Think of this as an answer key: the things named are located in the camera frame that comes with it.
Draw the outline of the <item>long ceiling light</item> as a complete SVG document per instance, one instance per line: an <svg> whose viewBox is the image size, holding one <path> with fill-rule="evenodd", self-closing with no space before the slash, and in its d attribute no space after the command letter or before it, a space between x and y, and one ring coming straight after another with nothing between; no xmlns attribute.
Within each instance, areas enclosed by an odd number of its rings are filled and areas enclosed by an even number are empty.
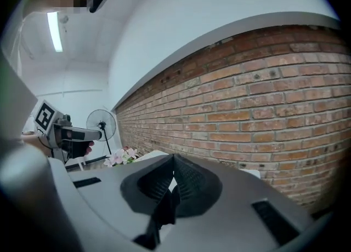
<svg viewBox="0 0 351 252"><path fill-rule="evenodd" d="M54 49L57 53L63 52L63 46L61 43L59 20L57 12L47 13L47 20L49 25L50 36L53 42Z"/></svg>

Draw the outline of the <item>pink artificial flowers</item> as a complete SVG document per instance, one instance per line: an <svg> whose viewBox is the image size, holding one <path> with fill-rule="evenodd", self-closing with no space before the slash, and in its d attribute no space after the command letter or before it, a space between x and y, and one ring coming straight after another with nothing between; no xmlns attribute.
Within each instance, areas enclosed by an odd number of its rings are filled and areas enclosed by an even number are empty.
<svg viewBox="0 0 351 252"><path fill-rule="evenodd" d="M113 151L111 155L105 158L103 165L107 167L126 165L133 163L138 158L138 150L126 146L117 151Z"/></svg>

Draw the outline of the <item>black standing fan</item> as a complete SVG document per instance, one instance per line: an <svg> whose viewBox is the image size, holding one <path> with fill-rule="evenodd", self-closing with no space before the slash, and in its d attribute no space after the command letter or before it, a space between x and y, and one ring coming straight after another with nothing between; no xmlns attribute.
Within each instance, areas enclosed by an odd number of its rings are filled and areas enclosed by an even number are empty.
<svg viewBox="0 0 351 252"><path fill-rule="evenodd" d="M112 154L109 140L114 136L117 124L113 115L107 110L94 110L91 112L86 121L87 129L93 129L102 133L99 141L104 141L109 153Z"/></svg>

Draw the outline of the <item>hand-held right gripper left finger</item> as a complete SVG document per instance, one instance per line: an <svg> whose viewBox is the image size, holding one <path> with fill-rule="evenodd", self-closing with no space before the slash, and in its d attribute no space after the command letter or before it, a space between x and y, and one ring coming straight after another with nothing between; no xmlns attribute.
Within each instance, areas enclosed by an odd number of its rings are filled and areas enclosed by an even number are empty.
<svg viewBox="0 0 351 252"><path fill-rule="evenodd" d="M169 154L124 178L121 195L134 212L151 216L172 180L173 155Z"/></svg>

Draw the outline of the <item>person's left forearm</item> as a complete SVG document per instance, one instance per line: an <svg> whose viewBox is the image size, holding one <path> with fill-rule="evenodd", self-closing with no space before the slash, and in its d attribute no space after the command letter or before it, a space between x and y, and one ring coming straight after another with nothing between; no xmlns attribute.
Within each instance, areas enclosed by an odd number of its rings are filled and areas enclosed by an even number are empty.
<svg viewBox="0 0 351 252"><path fill-rule="evenodd" d="M47 137L44 134L36 134L34 132L22 133L21 140L31 146L41 150L46 157L52 156L52 148L50 147Z"/></svg>

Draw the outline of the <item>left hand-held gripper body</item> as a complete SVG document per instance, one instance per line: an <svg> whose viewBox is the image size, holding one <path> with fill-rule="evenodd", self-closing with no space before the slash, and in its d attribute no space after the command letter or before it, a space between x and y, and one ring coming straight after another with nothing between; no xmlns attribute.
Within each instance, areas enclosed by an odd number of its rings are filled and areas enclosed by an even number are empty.
<svg viewBox="0 0 351 252"><path fill-rule="evenodd" d="M46 137L45 147L51 157L66 163L84 157L92 141L101 139L98 130L74 127L69 114L63 114L47 101L42 101L34 120L36 132Z"/></svg>

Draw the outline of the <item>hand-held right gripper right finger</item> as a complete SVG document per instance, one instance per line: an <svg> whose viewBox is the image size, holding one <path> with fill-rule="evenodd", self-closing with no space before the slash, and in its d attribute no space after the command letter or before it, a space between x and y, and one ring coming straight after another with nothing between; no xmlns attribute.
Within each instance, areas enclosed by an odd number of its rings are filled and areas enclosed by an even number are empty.
<svg viewBox="0 0 351 252"><path fill-rule="evenodd" d="M194 217L207 212L222 193L222 182L208 169L178 154L173 156L173 206L176 217Z"/></svg>

